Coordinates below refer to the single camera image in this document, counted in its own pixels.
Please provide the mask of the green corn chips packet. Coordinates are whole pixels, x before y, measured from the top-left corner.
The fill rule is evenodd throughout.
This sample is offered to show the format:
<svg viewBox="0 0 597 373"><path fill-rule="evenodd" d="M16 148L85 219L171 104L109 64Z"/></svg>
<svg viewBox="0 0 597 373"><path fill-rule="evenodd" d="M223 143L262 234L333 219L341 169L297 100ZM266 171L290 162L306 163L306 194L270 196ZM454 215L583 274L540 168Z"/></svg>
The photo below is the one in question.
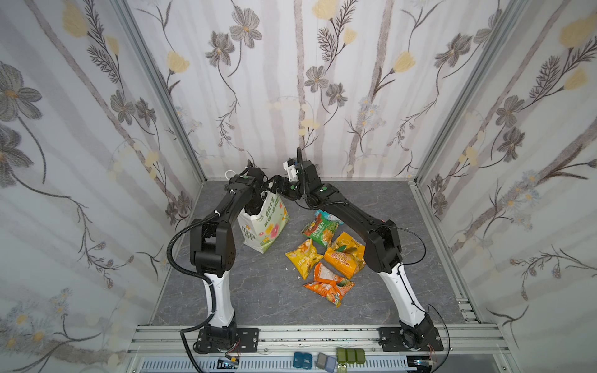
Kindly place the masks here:
<svg viewBox="0 0 597 373"><path fill-rule="evenodd" d="M307 224L303 230L303 236L312 239L318 244L328 247L334 239L334 235L339 228L340 223L325 219L321 214Z"/></svg>

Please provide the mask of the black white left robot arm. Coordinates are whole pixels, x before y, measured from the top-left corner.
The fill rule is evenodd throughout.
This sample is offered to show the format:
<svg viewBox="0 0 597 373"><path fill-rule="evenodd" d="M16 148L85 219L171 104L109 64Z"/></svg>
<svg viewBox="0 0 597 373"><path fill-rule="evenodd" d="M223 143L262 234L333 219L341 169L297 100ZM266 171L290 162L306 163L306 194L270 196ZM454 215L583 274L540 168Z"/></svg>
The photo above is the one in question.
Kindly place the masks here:
<svg viewBox="0 0 597 373"><path fill-rule="evenodd" d="M247 166L225 185L225 194L210 216L195 219L191 230L190 261L196 272L211 281L206 285L211 320L202 326L194 350L208 354L237 343L236 315L230 295L229 272L236 259L233 223L241 211L258 213L263 206L264 172Z"/></svg>

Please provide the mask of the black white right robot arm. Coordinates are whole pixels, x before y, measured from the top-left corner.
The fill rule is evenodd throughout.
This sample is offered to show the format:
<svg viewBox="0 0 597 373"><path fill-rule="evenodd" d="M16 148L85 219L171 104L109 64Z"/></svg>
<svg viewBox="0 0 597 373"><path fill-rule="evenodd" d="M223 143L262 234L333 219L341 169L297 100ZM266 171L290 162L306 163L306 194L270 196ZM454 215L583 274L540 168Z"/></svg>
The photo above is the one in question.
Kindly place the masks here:
<svg viewBox="0 0 597 373"><path fill-rule="evenodd" d="M352 229L365 244L364 261L387 287L400 317L400 338L404 348L443 351L444 345L429 312L419 303L405 273L399 228L359 208L330 183L321 181L317 168L304 160L302 151L284 164L285 176L275 175L267 189L288 200L304 200L312 210L328 212Z"/></svg>

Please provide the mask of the white floral paper bag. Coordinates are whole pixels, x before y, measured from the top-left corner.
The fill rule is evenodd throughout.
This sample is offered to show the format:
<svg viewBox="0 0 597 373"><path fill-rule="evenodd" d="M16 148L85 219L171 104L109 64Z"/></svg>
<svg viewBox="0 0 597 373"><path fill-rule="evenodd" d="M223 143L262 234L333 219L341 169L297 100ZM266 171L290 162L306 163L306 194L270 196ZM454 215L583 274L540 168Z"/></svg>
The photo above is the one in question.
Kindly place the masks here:
<svg viewBox="0 0 597 373"><path fill-rule="evenodd" d="M265 253L280 236L290 217L281 196L267 189L267 177L258 167L247 166L241 174L229 179L229 186L232 190L237 191L238 188L233 184L241 183L248 186L251 177L253 177L255 187L266 189L263 208L259 215L249 216L246 213L246 205L244 205L236 220L243 234L244 244L258 253Z"/></svg>

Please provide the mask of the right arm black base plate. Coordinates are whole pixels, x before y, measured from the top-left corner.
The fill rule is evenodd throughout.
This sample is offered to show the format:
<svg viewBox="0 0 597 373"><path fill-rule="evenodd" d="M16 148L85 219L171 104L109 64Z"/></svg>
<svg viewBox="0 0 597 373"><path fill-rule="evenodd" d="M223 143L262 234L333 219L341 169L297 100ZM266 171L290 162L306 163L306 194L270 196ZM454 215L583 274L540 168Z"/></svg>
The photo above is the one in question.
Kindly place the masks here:
<svg viewBox="0 0 597 373"><path fill-rule="evenodd" d="M384 352L441 352L445 349L436 328L427 334L401 327L380 327L378 332L378 343Z"/></svg>

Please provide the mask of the yellow snack bag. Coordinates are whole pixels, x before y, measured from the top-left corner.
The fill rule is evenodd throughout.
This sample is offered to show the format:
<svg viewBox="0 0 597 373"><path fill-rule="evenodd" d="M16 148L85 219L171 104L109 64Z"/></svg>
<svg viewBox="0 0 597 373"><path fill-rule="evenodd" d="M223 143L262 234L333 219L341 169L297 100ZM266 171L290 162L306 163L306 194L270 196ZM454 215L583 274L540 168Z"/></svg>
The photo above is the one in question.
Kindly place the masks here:
<svg viewBox="0 0 597 373"><path fill-rule="evenodd" d="M327 248L324 259L345 278L351 279L365 267L365 246L348 233L341 233Z"/></svg>

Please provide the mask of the orange candy snack bag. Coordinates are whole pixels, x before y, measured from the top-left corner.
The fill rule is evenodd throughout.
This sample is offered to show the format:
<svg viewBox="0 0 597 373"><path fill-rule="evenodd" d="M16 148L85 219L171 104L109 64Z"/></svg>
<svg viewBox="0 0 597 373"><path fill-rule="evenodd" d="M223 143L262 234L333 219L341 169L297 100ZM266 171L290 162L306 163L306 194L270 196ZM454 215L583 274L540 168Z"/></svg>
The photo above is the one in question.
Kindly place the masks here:
<svg viewBox="0 0 597 373"><path fill-rule="evenodd" d="M314 280L305 288L326 298L339 308L345 295L354 287L354 282L336 275L324 264L318 263L314 269Z"/></svg>

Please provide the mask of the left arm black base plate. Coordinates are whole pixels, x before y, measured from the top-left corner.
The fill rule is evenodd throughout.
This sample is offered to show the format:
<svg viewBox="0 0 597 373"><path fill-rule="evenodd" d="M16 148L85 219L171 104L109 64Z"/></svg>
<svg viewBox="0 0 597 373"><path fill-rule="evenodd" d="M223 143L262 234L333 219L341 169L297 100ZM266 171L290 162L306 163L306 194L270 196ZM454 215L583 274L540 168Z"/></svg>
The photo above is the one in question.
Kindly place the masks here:
<svg viewBox="0 0 597 373"><path fill-rule="evenodd" d="M258 328L218 328L206 326L200 330L193 345L194 352L208 353L256 353L260 330Z"/></svg>

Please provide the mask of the small yellow chips bag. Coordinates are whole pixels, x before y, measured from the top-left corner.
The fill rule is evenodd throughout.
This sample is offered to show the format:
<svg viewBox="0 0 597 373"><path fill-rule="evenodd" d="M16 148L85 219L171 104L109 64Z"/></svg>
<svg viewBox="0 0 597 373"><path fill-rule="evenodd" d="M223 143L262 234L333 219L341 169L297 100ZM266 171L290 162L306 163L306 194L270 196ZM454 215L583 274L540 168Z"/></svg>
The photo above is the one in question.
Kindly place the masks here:
<svg viewBox="0 0 597 373"><path fill-rule="evenodd" d="M311 269L323 259L323 255L318 253L312 239L307 239L285 256L293 263L303 280L308 278Z"/></svg>

